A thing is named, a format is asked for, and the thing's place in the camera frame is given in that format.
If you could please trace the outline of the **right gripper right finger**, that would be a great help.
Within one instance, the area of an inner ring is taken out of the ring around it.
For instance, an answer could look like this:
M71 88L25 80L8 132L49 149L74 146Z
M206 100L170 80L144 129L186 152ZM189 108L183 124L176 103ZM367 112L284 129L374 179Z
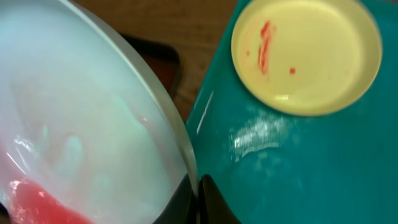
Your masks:
M241 224L210 175L202 176L198 196L201 224Z

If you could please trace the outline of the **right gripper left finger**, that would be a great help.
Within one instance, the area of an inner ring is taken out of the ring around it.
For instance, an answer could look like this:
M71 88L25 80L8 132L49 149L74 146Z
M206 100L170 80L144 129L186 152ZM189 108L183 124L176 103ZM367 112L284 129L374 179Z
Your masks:
M153 224L196 224L197 200L186 174L169 203Z

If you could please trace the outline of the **light blue plate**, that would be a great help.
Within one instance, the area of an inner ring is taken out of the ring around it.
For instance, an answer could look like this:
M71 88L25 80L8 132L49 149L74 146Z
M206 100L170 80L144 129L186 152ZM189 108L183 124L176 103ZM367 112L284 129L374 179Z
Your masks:
M1 205L12 223L153 223L198 170L137 51L72 1L1 2Z

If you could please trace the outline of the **yellow-green plate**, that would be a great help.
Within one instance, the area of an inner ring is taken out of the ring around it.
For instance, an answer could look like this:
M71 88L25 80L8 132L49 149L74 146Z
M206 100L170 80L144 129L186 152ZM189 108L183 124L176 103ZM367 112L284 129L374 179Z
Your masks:
M258 100L284 113L320 116L367 92L382 39L359 1L255 0L234 25L231 55Z

